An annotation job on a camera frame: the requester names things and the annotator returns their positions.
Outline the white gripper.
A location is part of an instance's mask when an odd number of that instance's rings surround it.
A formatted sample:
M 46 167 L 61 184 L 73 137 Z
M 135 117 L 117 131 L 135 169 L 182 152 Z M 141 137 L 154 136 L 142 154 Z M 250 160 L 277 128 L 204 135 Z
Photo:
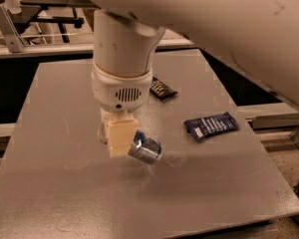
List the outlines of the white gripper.
M 118 77 L 92 66 L 92 89 L 95 100 L 108 113 L 133 112 L 143 106 L 150 95 L 152 69 L 137 77 Z M 114 119 L 108 122 L 110 157 L 126 156 L 134 141 L 139 122 Z

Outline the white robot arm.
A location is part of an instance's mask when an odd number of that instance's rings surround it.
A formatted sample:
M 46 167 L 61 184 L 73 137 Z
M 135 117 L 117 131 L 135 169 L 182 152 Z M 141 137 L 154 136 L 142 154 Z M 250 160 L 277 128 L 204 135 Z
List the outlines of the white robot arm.
M 165 30 L 184 36 L 299 112 L 299 0 L 90 0 L 93 88 L 110 156 L 128 154 L 137 131 L 121 87 L 150 87 L 153 51 Z

